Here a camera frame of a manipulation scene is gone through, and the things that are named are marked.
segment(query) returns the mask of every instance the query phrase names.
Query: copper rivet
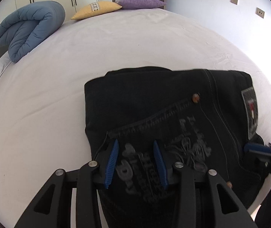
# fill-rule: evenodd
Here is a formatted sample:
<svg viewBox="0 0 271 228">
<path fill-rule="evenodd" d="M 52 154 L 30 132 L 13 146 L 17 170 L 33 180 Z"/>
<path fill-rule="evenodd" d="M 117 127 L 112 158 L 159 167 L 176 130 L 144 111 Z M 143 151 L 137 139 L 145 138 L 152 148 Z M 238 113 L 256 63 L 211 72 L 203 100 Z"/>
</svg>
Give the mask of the copper rivet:
<svg viewBox="0 0 271 228">
<path fill-rule="evenodd" d="M 200 96 L 199 96 L 197 93 L 195 93 L 195 94 L 193 95 L 192 100 L 193 100 L 193 102 L 194 102 L 195 104 L 197 104 L 197 103 L 200 102 Z"/>
<path fill-rule="evenodd" d="M 227 186 L 228 186 L 229 188 L 232 188 L 232 183 L 231 183 L 231 182 L 227 182 L 226 184 L 227 184 Z"/>
</svg>

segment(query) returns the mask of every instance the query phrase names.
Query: blue comforter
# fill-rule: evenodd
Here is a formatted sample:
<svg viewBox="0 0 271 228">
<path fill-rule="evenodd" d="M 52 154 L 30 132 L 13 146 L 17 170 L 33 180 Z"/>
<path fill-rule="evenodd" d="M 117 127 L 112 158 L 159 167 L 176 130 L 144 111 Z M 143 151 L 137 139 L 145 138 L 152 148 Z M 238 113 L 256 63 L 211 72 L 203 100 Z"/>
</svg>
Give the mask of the blue comforter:
<svg viewBox="0 0 271 228">
<path fill-rule="evenodd" d="M 21 7 L 0 24 L 0 47 L 9 44 L 9 57 L 16 63 L 53 34 L 64 20 L 65 10 L 55 1 Z"/>
</svg>

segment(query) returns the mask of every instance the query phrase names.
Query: pillow label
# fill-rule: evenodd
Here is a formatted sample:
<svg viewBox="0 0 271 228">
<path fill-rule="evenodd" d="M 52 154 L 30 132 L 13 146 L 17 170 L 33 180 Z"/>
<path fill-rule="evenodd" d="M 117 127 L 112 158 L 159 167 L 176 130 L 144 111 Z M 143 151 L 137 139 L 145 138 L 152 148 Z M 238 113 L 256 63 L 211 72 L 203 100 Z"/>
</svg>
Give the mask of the pillow label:
<svg viewBox="0 0 271 228">
<path fill-rule="evenodd" d="M 100 6 L 97 2 L 94 2 L 94 3 L 90 3 L 89 4 L 91 6 L 91 11 L 94 12 L 94 11 L 98 11 L 100 9 Z"/>
</svg>

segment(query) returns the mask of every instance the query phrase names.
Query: wall socket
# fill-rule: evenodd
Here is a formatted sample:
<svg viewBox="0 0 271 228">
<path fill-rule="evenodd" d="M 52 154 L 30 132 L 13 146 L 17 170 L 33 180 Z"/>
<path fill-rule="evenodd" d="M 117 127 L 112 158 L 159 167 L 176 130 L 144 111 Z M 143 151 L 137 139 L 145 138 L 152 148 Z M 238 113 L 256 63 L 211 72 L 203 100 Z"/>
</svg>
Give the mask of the wall socket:
<svg viewBox="0 0 271 228">
<path fill-rule="evenodd" d="M 261 18 L 264 18 L 265 12 L 262 9 L 257 8 L 256 14 L 259 15 Z"/>
<path fill-rule="evenodd" d="M 239 0 L 231 0 L 231 3 L 238 5 Z"/>
</svg>

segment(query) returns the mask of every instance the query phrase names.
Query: black jeans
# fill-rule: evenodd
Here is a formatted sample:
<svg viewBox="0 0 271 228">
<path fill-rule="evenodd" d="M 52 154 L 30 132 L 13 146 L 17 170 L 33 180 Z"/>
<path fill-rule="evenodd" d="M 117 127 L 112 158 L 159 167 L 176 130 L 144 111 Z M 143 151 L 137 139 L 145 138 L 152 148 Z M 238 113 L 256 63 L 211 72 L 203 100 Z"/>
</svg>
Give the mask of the black jeans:
<svg viewBox="0 0 271 228">
<path fill-rule="evenodd" d="M 153 141 L 195 170 L 215 169 L 245 205 L 265 175 L 242 167 L 256 134 L 250 75 L 239 71 L 170 71 L 157 67 L 107 73 L 85 84 L 86 134 L 92 158 L 116 138 L 112 184 L 100 191 L 109 227 L 170 227 L 176 191 L 160 184 Z"/>
</svg>

